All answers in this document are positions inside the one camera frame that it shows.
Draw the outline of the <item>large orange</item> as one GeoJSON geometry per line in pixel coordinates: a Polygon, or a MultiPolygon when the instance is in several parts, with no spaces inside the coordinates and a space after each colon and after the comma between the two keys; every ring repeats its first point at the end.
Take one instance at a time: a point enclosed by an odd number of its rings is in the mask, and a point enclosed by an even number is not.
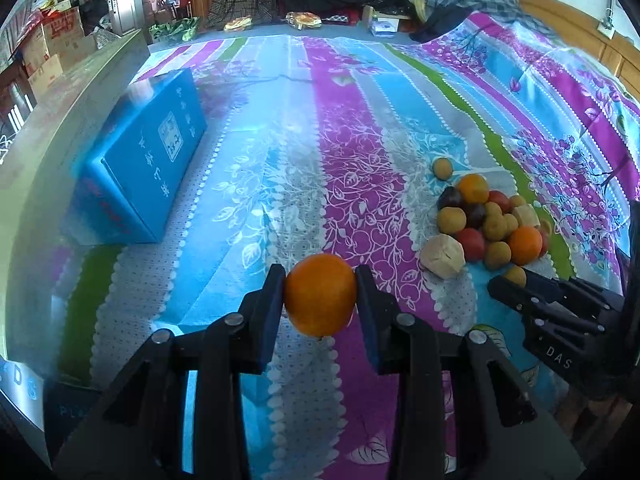
{"type": "Polygon", "coordinates": [[[357,299],[356,276],[339,256],[309,256],[284,282],[284,306],[296,330],[309,337],[334,336],[345,328],[357,299]]]}

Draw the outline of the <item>orange at pile bottom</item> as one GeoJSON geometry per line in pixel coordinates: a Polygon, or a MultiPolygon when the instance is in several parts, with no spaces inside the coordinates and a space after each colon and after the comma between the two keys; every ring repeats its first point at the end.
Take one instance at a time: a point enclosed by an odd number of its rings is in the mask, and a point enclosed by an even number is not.
{"type": "Polygon", "coordinates": [[[525,266],[536,260],[542,249],[542,236],[533,226],[520,226],[508,239],[511,261],[517,266],[525,266]]]}

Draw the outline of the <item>red tomato right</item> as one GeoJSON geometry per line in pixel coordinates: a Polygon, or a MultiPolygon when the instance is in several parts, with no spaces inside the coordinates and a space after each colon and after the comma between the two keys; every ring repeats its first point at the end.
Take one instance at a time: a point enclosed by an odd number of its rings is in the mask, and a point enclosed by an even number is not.
{"type": "Polygon", "coordinates": [[[549,234],[543,229],[538,230],[540,234],[540,252],[538,254],[538,258],[542,258],[547,252],[549,247],[549,234]]]}

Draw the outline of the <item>red tomato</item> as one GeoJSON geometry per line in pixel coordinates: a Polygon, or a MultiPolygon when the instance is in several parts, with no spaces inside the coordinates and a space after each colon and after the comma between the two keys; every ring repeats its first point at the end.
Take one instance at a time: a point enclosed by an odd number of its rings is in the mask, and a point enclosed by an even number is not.
{"type": "Polygon", "coordinates": [[[540,252],[538,254],[538,258],[542,258],[547,252],[549,247],[549,234],[543,229],[538,230],[540,234],[540,252]]]}
{"type": "Polygon", "coordinates": [[[466,262],[482,261],[485,258],[486,242],[479,230],[465,228],[457,232],[456,240],[463,247],[466,262]]]}

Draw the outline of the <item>red tomato lower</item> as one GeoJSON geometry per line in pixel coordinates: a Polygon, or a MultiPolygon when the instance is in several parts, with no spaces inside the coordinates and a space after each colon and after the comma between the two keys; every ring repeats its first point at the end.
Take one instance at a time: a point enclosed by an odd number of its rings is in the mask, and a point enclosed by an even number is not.
{"type": "Polygon", "coordinates": [[[482,261],[485,258],[486,242],[479,230],[465,228],[457,232],[456,240],[463,247],[466,262],[482,261]]]}

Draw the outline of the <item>beige cut fruit chunk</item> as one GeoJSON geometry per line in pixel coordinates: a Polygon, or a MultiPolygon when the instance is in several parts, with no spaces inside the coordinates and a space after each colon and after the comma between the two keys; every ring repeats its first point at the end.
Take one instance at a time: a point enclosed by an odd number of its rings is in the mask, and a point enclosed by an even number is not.
{"type": "Polygon", "coordinates": [[[532,226],[535,229],[540,227],[540,220],[535,208],[531,204],[515,206],[512,214],[518,220],[519,226],[532,226]]]}

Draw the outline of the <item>small orange top of pile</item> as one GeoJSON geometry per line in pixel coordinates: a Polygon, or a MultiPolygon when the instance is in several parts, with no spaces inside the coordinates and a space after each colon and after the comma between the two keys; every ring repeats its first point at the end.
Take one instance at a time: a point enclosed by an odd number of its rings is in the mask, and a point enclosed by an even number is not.
{"type": "Polygon", "coordinates": [[[457,183],[462,200],[470,205],[484,204],[489,198],[489,185],[481,174],[466,174],[457,183]]]}

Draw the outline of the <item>lone yellow longan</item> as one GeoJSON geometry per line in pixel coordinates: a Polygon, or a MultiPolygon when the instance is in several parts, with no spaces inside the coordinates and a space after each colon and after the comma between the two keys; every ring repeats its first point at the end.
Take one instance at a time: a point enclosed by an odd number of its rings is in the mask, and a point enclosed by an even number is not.
{"type": "Polygon", "coordinates": [[[448,181],[454,173],[454,167],[450,160],[446,157],[435,159],[432,165],[434,176],[441,181],[448,181]]]}

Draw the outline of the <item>floral striped bedsheet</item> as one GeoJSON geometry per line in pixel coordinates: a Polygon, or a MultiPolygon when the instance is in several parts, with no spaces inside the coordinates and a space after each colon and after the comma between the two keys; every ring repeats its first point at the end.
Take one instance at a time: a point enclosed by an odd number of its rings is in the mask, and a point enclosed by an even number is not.
{"type": "Polygon", "coordinates": [[[421,269],[446,185],[481,174],[549,234],[530,268],[620,288],[639,196],[639,100],[584,52],[474,13],[425,44],[265,36],[154,53],[148,79],[192,70],[209,132],[157,245],[98,248],[70,300],[60,411],[104,388],[156,328],[201,330],[275,263],[326,252],[438,330],[485,333],[549,410],[569,386],[524,348],[523,318],[491,298],[492,272],[421,269]]]}

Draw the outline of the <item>blue gift box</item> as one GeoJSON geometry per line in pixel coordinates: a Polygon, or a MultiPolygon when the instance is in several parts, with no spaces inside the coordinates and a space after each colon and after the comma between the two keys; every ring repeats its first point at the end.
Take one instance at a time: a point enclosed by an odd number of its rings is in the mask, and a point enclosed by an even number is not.
{"type": "Polygon", "coordinates": [[[130,84],[88,151],[62,228],[84,246],[160,242],[205,131],[192,70],[130,84]]]}

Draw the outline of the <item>wooden headboard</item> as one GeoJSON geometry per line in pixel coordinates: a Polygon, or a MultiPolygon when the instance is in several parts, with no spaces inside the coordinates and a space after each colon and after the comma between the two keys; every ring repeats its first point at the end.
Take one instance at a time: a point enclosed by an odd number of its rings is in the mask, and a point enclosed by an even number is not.
{"type": "Polygon", "coordinates": [[[611,39],[598,31],[599,22],[581,10],[558,0],[518,0],[521,7],[554,29],[570,46],[596,58],[639,99],[639,50],[618,32],[611,39]]]}

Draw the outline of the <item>white tissue box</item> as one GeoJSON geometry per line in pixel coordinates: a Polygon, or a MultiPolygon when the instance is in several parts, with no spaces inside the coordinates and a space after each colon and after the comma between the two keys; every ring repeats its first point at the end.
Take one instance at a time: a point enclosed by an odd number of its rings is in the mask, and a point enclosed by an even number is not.
{"type": "Polygon", "coordinates": [[[375,16],[369,24],[370,33],[375,37],[393,37],[397,34],[400,21],[398,18],[382,18],[375,16]]]}

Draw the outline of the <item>cardboard boxes stack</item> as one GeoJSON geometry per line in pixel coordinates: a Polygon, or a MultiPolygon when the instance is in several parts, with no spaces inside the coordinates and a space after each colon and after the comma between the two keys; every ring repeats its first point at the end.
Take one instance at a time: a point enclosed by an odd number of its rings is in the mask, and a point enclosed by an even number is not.
{"type": "Polygon", "coordinates": [[[32,94],[39,102],[58,78],[96,52],[96,40],[85,35],[79,8],[72,6],[44,18],[18,50],[32,94]]]}

